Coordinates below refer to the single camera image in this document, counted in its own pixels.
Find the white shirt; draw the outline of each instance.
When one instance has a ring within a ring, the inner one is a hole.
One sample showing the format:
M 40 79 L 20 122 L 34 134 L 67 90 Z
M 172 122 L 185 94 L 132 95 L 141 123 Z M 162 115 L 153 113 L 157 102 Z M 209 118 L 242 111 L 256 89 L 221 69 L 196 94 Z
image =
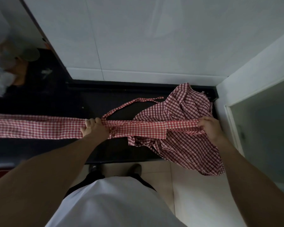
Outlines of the white shirt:
M 53 226 L 185 226 L 158 193 L 131 177 L 110 177 L 68 195 Z

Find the feet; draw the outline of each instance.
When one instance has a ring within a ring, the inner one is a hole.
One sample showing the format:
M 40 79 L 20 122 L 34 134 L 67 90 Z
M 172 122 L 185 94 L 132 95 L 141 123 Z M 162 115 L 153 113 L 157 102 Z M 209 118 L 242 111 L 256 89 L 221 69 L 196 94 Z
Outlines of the feet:
M 101 164 L 90 164 L 88 167 L 88 172 L 93 172 L 93 171 L 100 171 L 102 173 L 102 165 Z
M 142 166 L 140 164 L 133 164 L 129 170 L 127 171 L 127 176 L 132 175 L 132 174 L 138 174 L 141 176 L 142 174 Z

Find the person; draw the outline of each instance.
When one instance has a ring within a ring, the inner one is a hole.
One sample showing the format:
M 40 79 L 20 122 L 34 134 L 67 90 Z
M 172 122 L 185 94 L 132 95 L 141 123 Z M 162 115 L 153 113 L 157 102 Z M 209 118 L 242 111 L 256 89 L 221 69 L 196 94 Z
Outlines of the person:
M 246 225 L 284 226 L 284 193 L 239 154 L 218 120 L 203 117 L 198 125 L 220 151 Z M 134 177 L 102 176 L 68 193 L 90 153 L 109 136 L 99 118 L 87 120 L 81 131 L 82 139 L 35 156 L 0 179 L 0 227 L 184 226 L 140 179 L 139 167 L 132 169 Z

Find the tile floor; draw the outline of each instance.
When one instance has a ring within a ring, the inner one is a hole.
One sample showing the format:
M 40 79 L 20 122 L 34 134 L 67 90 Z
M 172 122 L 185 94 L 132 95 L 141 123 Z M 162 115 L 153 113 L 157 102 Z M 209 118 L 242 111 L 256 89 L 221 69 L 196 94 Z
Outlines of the tile floor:
M 111 163 L 103 164 L 105 177 L 125 176 L 127 170 L 134 163 Z M 175 213 L 174 191 L 170 171 L 170 162 L 152 161 L 142 162 L 142 179 L 151 184 L 166 202 L 170 210 Z M 81 182 L 88 174 L 88 165 L 85 165 L 72 186 Z

